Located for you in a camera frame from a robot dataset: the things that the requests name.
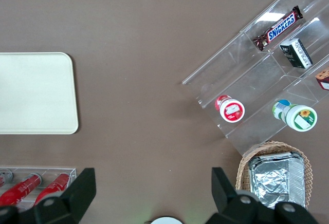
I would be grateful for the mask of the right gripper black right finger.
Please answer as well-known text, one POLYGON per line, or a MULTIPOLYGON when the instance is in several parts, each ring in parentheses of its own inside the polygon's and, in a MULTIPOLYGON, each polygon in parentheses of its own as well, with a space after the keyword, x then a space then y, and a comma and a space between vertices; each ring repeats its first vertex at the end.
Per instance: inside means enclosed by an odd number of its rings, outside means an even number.
POLYGON ((275 211, 251 193, 237 193, 221 167, 212 168, 211 191, 217 212, 208 223, 276 223, 275 211))

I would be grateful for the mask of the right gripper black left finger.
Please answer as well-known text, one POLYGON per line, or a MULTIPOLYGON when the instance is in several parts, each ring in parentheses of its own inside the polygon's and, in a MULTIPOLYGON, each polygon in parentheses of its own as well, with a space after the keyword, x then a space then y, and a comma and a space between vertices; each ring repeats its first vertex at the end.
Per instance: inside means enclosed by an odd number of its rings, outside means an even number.
POLYGON ((64 192, 46 195, 33 207, 35 223, 79 223, 96 195, 94 168, 85 168, 64 192))

